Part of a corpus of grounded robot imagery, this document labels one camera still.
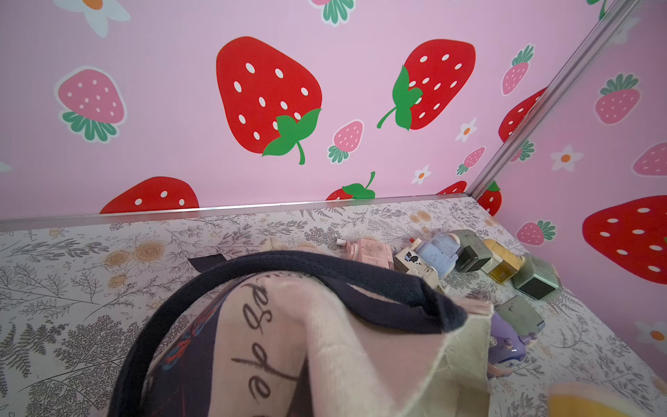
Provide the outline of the pink pencil sharpener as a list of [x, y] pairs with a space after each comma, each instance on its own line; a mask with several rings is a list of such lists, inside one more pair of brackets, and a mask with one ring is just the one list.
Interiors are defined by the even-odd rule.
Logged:
[[394, 269], [394, 254], [388, 244], [362, 238], [355, 242], [338, 239], [337, 245], [345, 248], [347, 260]]

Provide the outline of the cream white pencil sharpener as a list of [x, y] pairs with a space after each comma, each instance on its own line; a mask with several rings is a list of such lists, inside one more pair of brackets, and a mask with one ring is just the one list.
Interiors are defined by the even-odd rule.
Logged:
[[394, 255], [394, 269], [411, 276], [418, 276], [431, 288], [446, 295], [448, 287], [442, 285], [436, 269], [428, 265], [416, 251], [422, 244], [422, 240], [417, 238], [411, 239], [410, 242], [411, 244], [408, 247], [403, 248]]

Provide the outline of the light blue pencil sharpener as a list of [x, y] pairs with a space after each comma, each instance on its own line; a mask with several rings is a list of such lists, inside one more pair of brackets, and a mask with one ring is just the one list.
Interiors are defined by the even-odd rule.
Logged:
[[433, 268], [439, 278], [450, 274], [458, 262], [460, 242], [450, 234], [439, 233], [417, 248], [417, 254], [423, 262]]

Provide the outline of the cream canvas tote bag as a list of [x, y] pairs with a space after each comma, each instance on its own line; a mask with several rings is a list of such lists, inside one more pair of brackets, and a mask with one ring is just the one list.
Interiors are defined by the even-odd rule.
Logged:
[[489, 302], [303, 251], [191, 264], [135, 339], [109, 415], [488, 415]]

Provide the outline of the grey green pencil sharpener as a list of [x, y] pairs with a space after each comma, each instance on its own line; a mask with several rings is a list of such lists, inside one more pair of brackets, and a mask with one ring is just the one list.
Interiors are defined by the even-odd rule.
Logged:
[[470, 229], [455, 230], [448, 234], [460, 245], [455, 267], [458, 272], [478, 271], [493, 258], [488, 246]]

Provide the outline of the yellow pencil sharpener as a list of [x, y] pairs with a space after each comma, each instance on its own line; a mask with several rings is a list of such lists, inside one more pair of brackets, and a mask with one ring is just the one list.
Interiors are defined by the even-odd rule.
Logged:
[[483, 243], [491, 251], [492, 257], [481, 270], [493, 281], [503, 285], [519, 272], [523, 257], [515, 255], [508, 248], [492, 239], [485, 239]]
[[640, 417], [647, 416], [627, 399], [582, 382], [552, 385], [547, 396], [548, 417]]

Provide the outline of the grey green round sharpener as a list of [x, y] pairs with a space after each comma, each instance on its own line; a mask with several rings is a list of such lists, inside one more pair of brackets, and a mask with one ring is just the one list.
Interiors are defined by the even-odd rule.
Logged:
[[520, 295], [500, 304], [496, 312], [521, 336], [538, 335], [545, 328], [543, 317]]

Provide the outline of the mint green pencil sharpener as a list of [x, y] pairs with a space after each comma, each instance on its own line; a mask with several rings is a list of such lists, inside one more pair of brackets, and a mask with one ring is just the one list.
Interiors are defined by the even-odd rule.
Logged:
[[516, 290], [539, 301], [550, 301], [562, 292], [558, 271], [550, 262], [528, 252], [521, 259], [520, 269], [512, 278]]

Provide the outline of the purple pencil sharpener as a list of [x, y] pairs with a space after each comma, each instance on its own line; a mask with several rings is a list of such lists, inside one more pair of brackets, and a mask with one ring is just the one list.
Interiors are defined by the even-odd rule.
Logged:
[[520, 335], [498, 313], [491, 321], [487, 377], [511, 375], [526, 360], [526, 350], [537, 340], [533, 332]]

